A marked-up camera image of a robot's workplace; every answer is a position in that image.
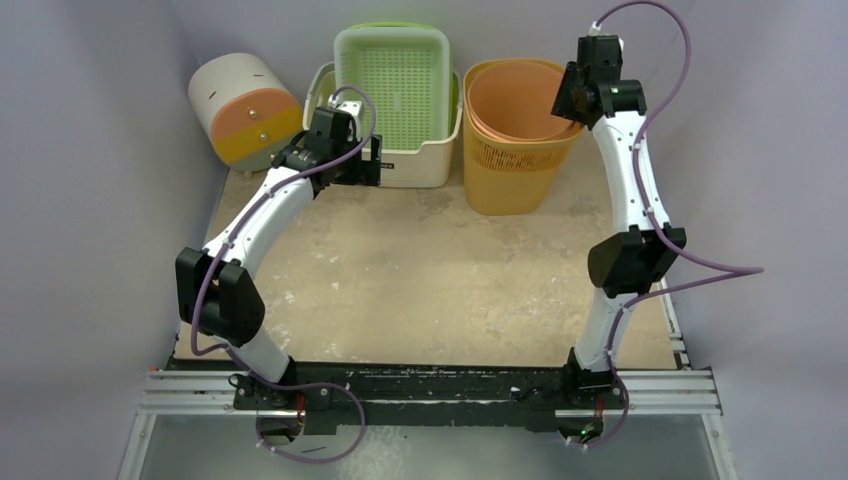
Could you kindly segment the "white perforated tray basket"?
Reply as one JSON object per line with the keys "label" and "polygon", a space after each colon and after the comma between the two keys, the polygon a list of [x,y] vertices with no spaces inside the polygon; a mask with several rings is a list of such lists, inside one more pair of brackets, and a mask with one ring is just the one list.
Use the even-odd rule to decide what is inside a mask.
{"label": "white perforated tray basket", "polygon": [[412,151],[449,136],[452,92],[450,42],[421,24],[369,23],[334,40],[336,83],[355,85],[372,99],[383,147]]}

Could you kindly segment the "peach plastic bucket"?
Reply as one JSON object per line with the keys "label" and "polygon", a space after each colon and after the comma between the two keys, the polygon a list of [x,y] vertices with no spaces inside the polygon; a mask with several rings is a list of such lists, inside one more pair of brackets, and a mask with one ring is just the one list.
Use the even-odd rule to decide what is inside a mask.
{"label": "peach plastic bucket", "polygon": [[498,59],[472,67],[464,77],[472,125],[506,142],[569,137],[579,124],[551,113],[563,75],[562,65],[534,58]]}

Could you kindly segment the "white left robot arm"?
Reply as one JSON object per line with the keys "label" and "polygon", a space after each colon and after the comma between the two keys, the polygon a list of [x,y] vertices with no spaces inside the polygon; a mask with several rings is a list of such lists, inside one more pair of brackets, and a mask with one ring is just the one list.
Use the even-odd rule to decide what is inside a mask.
{"label": "white left robot arm", "polygon": [[380,137],[364,127],[366,105],[334,100],[318,107],[307,130],[275,156],[249,203],[202,249],[184,248],[175,261],[179,316],[191,334],[216,340],[257,377],[272,408],[297,399],[285,372],[290,357],[263,327],[265,304],[254,284],[259,267],[295,216],[333,183],[376,185]]}

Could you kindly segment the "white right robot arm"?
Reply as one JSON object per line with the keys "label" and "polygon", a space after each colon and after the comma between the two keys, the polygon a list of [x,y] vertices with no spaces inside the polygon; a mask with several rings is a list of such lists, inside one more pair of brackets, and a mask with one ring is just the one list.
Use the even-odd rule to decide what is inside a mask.
{"label": "white right robot arm", "polygon": [[641,83],[621,77],[622,53],[623,42],[615,35],[581,37],[551,110],[591,132],[612,202],[612,234],[587,258],[595,288],[588,323],[569,353],[561,381],[564,399],[576,407],[613,387],[609,362],[620,346],[629,308],[663,278],[686,244],[684,229],[671,226],[659,199],[650,159],[633,160],[647,106]]}

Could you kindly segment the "cream plastic storage basket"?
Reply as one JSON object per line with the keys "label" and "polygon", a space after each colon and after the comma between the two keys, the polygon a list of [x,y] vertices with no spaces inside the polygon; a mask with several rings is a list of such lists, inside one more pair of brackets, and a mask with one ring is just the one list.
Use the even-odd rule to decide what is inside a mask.
{"label": "cream plastic storage basket", "polygon": [[[316,107],[327,103],[336,89],[332,62],[322,65],[314,74],[305,97],[302,128],[308,129]],[[454,143],[461,130],[464,104],[459,92],[459,75],[453,72],[451,91],[451,134],[442,140],[424,141],[415,150],[391,150],[384,139],[382,148],[381,187],[437,188],[449,179]]]}

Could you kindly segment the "round pastel drawer cabinet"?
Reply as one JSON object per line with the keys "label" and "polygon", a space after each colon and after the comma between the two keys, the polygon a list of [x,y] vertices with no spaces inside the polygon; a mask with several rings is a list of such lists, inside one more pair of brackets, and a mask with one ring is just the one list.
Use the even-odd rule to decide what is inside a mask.
{"label": "round pastel drawer cabinet", "polygon": [[264,60],[249,53],[200,66],[188,96],[215,154],[246,175],[269,168],[302,127],[300,102]]}

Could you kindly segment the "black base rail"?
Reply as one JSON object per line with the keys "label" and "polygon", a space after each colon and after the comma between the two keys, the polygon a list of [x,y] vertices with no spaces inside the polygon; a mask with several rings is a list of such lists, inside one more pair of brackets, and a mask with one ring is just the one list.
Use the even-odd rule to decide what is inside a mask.
{"label": "black base rail", "polygon": [[226,360],[171,359],[170,371],[216,373],[238,411],[297,412],[309,434],[342,425],[518,427],[578,435],[600,431],[603,415],[627,405],[621,380],[575,367],[299,362],[280,388]]}

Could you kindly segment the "aluminium frame rails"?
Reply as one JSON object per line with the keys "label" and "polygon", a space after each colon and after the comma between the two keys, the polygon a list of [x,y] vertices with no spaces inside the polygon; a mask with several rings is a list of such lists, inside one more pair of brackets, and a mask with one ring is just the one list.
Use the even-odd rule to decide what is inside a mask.
{"label": "aluminium frame rails", "polygon": [[[707,435],[708,449],[722,479],[733,479],[737,473],[732,464],[729,447],[723,437],[720,423],[722,412],[713,373],[708,369],[694,370],[685,360],[683,347],[677,347],[677,366],[673,370],[620,370],[612,372],[622,381],[627,405],[603,415],[600,431],[583,430],[578,435],[559,434],[575,448],[589,448],[606,435],[617,435],[626,420],[637,416],[674,417],[696,416]],[[238,411],[234,407],[233,391],[224,377],[216,373],[153,370],[145,382],[140,413],[146,418],[165,415],[216,415],[232,414],[288,421],[297,431],[308,435],[329,436],[342,426],[355,430],[354,439],[361,442],[370,428],[379,426],[342,425],[333,434],[309,434],[297,412],[282,410],[269,414]]]}

